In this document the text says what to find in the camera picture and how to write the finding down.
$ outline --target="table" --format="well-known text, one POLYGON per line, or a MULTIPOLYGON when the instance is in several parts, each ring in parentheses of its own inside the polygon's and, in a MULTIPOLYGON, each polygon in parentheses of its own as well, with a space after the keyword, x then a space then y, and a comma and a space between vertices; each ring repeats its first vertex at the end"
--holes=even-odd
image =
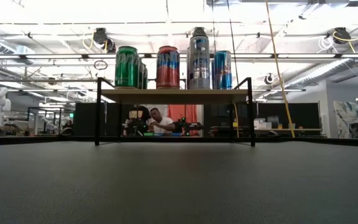
MULTIPOLYGON (((230 127, 229 126, 212 126, 211 130, 209 132, 213 133, 213 129, 216 129, 216 128, 229 129, 230 127)), ((303 132, 310 132, 310 131, 321 132, 321 130, 322 130, 321 128, 296 128, 293 131, 294 131, 294 133, 297 133, 300 136, 300 134, 303 132)), ((283 128, 283 129, 273 128, 273 129, 255 129, 254 130, 255 134, 267 133, 269 131, 275 131, 277 133, 289 133, 289 132, 291 132, 291 129, 289 129, 289 128, 283 128)))
POLYGON ((0 146, 0 223, 358 223, 358 147, 0 146))

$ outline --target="ceiling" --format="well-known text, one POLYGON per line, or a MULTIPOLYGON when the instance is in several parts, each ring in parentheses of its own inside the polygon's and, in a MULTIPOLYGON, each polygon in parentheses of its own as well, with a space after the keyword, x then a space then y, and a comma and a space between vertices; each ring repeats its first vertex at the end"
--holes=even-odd
MULTIPOLYGON (((335 27, 345 27, 352 38, 357 38, 358 7, 346 6, 346 3, 269 4, 277 52, 331 53, 332 48, 321 50, 319 42, 327 33, 332 34, 335 27)), ((141 54, 157 53, 163 45, 176 46, 179 53, 185 54, 194 27, 205 28, 211 53, 215 49, 236 53, 273 52, 264 3, 231 4, 229 9, 219 4, 212 9, 205 0, 0 0, 0 40, 26 46, 34 54, 102 53, 97 46, 87 49, 83 44, 84 40, 85 45, 90 45, 92 33, 99 27, 106 28, 117 48, 130 45, 141 54)), ((348 44, 333 44, 333 47, 338 52, 349 50, 348 44)), ((98 74, 114 80, 114 60, 107 60, 109 66, 104 71, 94 69, 93 63, 93 60, 35 60, 27 73, 35 72, 32 78, 71 79, 95 78, 98 74)), ((155 59, 146 59, 144 63, 149 78, 155 78, 155 59)), ((279 69, 284 81, 289 82, 314 65, 307 61, 283 62, 279 63, 279 69)), ((25 65, 13 60, 0 61, 0 67, 19 75, 25 72, 25 65)), ((185 61, 181 62, 180 70, 184 77, 185 61)), ((271 88, 263 79, 268 73, 277 76, 277 69, 274 62, 237 62, 232 63, 232 73, 234 77, 238 75, 239 81, 252 77, 255 88, 271 88)), ((69 85, 95 88, 94 83, 69 85)), ((154 86, 153 82, 149 83, 149 87, 154 86)))

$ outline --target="silver can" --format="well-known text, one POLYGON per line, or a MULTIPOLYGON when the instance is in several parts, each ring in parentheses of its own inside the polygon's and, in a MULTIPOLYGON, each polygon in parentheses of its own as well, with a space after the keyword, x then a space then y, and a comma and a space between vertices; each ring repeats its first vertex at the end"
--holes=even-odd
POLYGON ((209 40, 202 27, 190 39, 190 90, 210 90, 209 40))

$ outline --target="can lid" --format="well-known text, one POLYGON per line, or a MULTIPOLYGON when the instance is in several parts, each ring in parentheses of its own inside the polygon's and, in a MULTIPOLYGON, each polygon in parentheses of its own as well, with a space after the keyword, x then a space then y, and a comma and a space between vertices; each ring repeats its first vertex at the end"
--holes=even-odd
POLYGON ((217 51, 215 53, 219 53, 219 52, 229 52, 231 54, 231 52, 229 50, 220 50, 220 51, 217 51))
POLYGON ((204 27, 195 27, 194 28, 193 37, 196 37, 196 36, 205 36, 206 37, 204 27))
POLYGON ((163 47, 172 47, 172 48, 174 48, 174 49, 177 49, 177 48, 174 47, 174 46, 165 45, 165 46, 160 47, 159 50, 160 50, 161 48, 163 48, 163 47))
POLYGON ((134 50, 137 51, 137 49, 136 49, 135 47, 131 47, 131 46, 121 46, 121 47, 118 48, 118 50, 119 50, 120 48, 130 48, 130 49, 134 49, 134 50))

